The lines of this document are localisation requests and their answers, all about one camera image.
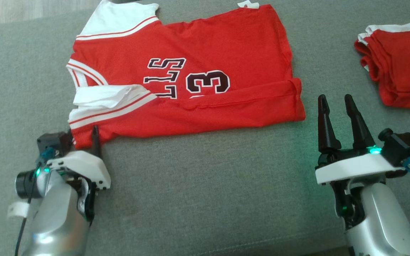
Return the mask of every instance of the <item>red jersey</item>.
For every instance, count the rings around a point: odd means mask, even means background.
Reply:
[[[76,147],[304,120],[286,31],[270,5],[163,25],[157,4],[103,0],[67,68]]]

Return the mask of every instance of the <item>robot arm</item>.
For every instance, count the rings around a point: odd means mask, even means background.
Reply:
[[[54,133],[39,137],[39,149],[56,154],[44,158],[39,169],[19,173],[16,178],[19,197],[43,198],[32,222],[32,239],[24,256],[84,255],[94,220],[96,193],[110,188],[110,175],[100,158],[97,128],[93,131],[94,155],[69,152],[70,146],[65,143],[70,144],[70,140],[64,139],[65,136]]]
[[[332,186],[335,212],[345,222],[351,256],[410,256],[410,224],[385,185],[386,178],[410,172],[410,133],[395,134],[386,129],[379,135],[384,147],[377,148],[349,94],[345,103],[352,121],[352,149],[341,149],[328,116],[327,100],[319,96],[317,183]]]

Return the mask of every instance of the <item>white paper tag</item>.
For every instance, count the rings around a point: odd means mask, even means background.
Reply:
[[[30,206],[26,202],[15,202],[7,209],[7,218],[12,216],[28,217]]]
[[[259,8],[259,3],[251,3],[251,1],[246,0],[241,3],[237,3],[239,7],[241,8],[251,8],[251,9],[258,9]]]

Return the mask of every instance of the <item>gray couch cushion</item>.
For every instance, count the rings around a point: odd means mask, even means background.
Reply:
[[[237,7],[229,0],[157,3],[163,23]],[[315,182],[317,96],[327,95],[344,146],[352,145],[345,94],[373,136],[387,127],[410,131],[410,110],[382,105],[353,48],[369,24],[410,22],[410,2],[260,3],[271,3],[286,27],[306,120],[106,144],[112,188],[97,198],[87,255],[301,255],[345,244],[332,189]],[[33,168],[38,136],[68,129],[74,86],[65,64],[92,11],[0,26],[0,255],[13,252],[21,222],[5,218],[17,200],[16,174]],[[388,184],[410,220],[410,175]]]

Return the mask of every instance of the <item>black cable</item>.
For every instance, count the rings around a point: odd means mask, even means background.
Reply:
[[[36,180],[37,180],[36,172],[40,167],[41,167],[41,163],[39,162],[33,174],[34,181],[33,181],[33,185],[31,186],[31,193],[28,197],[28,204],[31,204],[31,200],[32,200],[33,193],[34,193],[34,187],[36,186]],[[23,230],[25,230],[25,225],[26,225],[26,217],[24,217],[23,221],[21,222],[20,232],[18,233],[17,245],[15,246],[15,256],[18,256],[18,251],[20,250],[21,237],[23,236]]]

